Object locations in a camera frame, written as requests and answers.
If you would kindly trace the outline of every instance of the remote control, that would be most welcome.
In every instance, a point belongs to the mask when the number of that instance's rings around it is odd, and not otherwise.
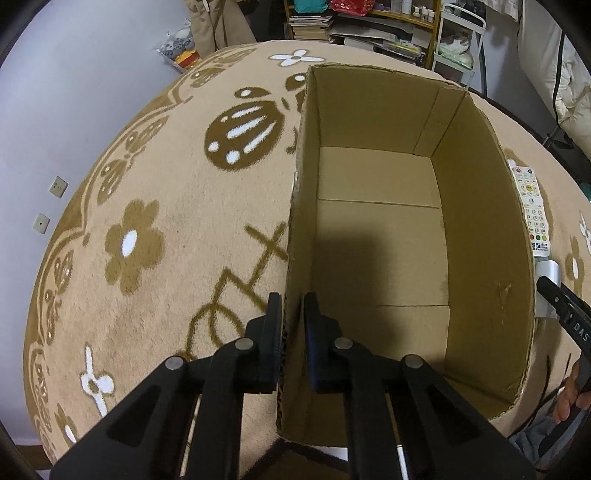
[[[528,167],[511,167],[511,173],[517,184],[525,215],[525,224],[530,235],[534,257],[550,256],[550,234],[548,220],[544,211],[544,201],[535,173]]]

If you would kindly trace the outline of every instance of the cardboard box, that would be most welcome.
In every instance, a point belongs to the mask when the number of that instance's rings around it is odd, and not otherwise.
[[[285,294],[281,434],[346,445],[341,395],[305,378],[301,297],[373,353],[423,356],[492,419],[517,401],[534,268],[505,154],[470,95],[377,67],[309,70]]]

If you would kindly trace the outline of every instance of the finger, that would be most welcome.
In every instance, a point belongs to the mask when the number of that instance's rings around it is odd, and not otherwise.
[[[587,410],[591,407],[591,392],[584,393],[577,398],[577,406],[582,410]]]
[[[566,397],[561,396],[558,399],[558,404],[556,405],[556,408],[558,410],[558,417],[560,421],[565,421],[567,418],[569,418],[570,406],[571,403],[567,400]]]
[[[562,419],[560,418],[560,413],[558,412],[558,405],[554,407],[554,411],[552,412],[552,418],[554,419],[554,423],[560,423]]]
[[[576,376],[572,375],[567,379],[566,385],[564,386],[563,396],[572,405],[579,396],[579,389],[575,383]]]
[[[570,371],[570,378],[577,378],[579,376],[579,367],[580,363],[577,360],[575,363],[573,363],[573,368]]]

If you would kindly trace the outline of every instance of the wall socket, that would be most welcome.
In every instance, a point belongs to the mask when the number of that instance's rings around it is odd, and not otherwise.
[[[56,177],[56,179],[53,181],[53,185],[49,187],[49,193],[52,193],[60,199],[62,195],[64,195],[66,188],[68,188],[68,183],[64,179]]]
[[[49,225],[49,218],[40,213],[37,215],[37,218],[35,218],[33,228],[39,233],[45,233],[47,231],[47,225]]]

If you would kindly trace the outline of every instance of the plastic bag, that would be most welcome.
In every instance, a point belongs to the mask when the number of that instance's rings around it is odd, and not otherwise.
[[[195,50],[190,20],[186,19],[183,27],[175,33],[166,32],[165,40],[156,51],[181,72],[186,72],[198,63],[201,58]]]
[[[371,12],[375,0],[330,0],[330,7],[335,12],[362,17]]]

